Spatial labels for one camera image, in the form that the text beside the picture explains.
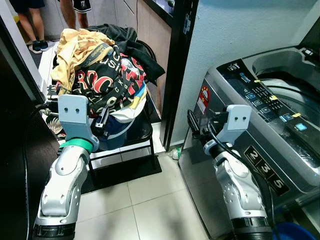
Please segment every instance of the washing machine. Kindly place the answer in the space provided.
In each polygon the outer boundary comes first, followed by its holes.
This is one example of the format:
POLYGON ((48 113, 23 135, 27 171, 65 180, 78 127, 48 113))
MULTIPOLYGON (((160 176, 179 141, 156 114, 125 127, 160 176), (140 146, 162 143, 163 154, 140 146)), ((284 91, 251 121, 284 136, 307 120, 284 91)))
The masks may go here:
MULTIPOLYGON (((248 129, 233 148, 265 176, 276 211, 319 199, 319 20, 317 23, 313 49, 301 43, 211 67, 193 111, 200 128, 205 128, 213 112, 228 105, 252 107, 248 129)), ((189 130, 179 167, 209 235, 223 239, 232 225, 212 161, 189 130)))

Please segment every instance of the cabinet door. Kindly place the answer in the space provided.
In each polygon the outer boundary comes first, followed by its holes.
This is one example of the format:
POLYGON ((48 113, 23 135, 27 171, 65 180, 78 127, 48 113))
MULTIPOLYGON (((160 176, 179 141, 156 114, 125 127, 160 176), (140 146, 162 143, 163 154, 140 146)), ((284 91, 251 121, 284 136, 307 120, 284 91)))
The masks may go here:
MULTIPOLYGON (((147 43, 155 53, 158 64, 167 71, 171 27, 166 24, 143 0, 138 0, 138 39, 147 43)), ((157 87, 148 83, 156 108, 162 113, 164 105, 166 74, 157 79, 157 87)))
POLYGON ((124 0, 134 15, 137 13, 137 0, 124 0))
POLYGON ((60 38, 64 29, 55 1, 44 0, 45 7, 42 7, 41 16, 44 24, 44 35, 51 38, 60 38))
POLYGON ((137 30, 137 17, 124 0, 115 2, 116 24, 122 28, 132 27, 137 30))
POLYGON ((90 3, 96 25, 117 24, 115 0, 92 0, 90 3))

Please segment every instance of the person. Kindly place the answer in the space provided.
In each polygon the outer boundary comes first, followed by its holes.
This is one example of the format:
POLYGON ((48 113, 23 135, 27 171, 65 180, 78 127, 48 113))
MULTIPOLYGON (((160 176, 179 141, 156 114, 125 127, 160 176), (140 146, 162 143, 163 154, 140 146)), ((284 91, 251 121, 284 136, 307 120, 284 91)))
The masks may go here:
POLYGON ((89 27, 87 12, 91 10, 89 0, 58 0, 63 18, 71 29, 76 29, 76 13, 81 28, 86 29, 89 27))
POLYGON ((32 44, 29 50, 34 54, 47 51, 54 43, 45 41, 45 27, 41 17, 40 8, 45 6, 44 0, 9 0, 13 9, 19 16, 20 23, 29 36, 32 44), (28 19, 27 12, 30 12, 33 25, 38 33, 39 41, 36 39, 33 27, 28 19))

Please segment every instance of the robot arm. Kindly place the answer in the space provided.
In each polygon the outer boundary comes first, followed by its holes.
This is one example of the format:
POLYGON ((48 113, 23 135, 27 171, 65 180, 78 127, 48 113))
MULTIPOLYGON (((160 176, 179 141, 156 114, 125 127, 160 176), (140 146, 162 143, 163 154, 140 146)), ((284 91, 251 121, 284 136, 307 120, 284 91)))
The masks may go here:
POLYGON ((212 139, 208 134, 209 129, 204 131, 204 136, 200 135, 200 128, 197 126, 196 118, 191 111, 188 112, 188 122, 193 136, 202 140, 203 143, 205 142, 204 152, 214 159, 213 166, 223 191, 223 198, 233 225, 235 239, 271 240, 272 230, 268 223, 261 192, 253 182, 252 173, 239 160, 240 155, 237 151, 232 150, 235 154, 230 154, 229 151, 226 151, 226 147, 222 148, 217 144, 217 141, 219 141, 231 146, 248 128, 251 107, 230 105, 226 112, 215 113, 215 115, 216 122, 223 123, 222 130, 217 134, 216 139, 212 139))
POLYGON ((88 118, 88 99, 62 95, 58 99, 59 120, 66 143, 49 170, 49 181, 41 195, 33 229, 33 240, 72 240, 81 197, 87 178, 90 153, 99 147, 88 118))

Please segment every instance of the control panel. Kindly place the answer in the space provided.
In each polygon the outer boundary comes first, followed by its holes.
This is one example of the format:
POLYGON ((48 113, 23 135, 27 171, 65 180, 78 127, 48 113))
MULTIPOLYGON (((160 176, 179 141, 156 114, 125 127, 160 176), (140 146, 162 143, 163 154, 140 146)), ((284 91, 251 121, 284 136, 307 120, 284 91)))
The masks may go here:
POLYGON ((224 79, 311 167, 320 165, 320 131, 281 102, 241 59, 217 67, 224 79))

